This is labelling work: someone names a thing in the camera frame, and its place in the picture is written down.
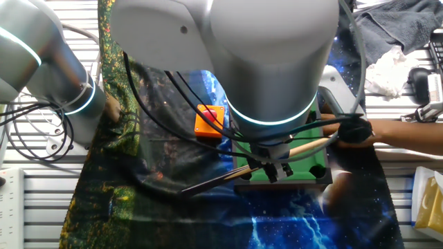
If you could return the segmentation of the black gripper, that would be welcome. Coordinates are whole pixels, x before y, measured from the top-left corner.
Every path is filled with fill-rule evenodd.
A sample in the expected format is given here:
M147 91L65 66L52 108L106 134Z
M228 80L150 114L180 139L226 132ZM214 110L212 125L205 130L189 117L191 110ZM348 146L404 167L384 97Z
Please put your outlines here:
M280 179L284 179L293 175L293 171L288 163L290 147L288 144L278 145L259 145L250 144L251 153L259 157L277 160L280 163ZM266 163L263 170L267 175L269 182L274 183L278 180L278 172L275 165Z

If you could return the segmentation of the person's bare hand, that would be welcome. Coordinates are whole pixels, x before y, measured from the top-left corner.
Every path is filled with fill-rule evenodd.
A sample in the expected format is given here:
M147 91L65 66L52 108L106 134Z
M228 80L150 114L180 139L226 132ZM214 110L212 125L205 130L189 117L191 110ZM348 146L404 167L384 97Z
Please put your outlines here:
M343 142L342 140L339 140L336 142L336 145L341 148L365 148L365 147L371 147L376 142L381 141L382 136L382 130L377 127L379 124L379 121L370 121L370 124L372 126L372 135L366 139L364 142L359 144L351 144ZM323 127L323 133L325 136L331 136L332 134L336 133L340 127L339 123L336 124L329 124Z

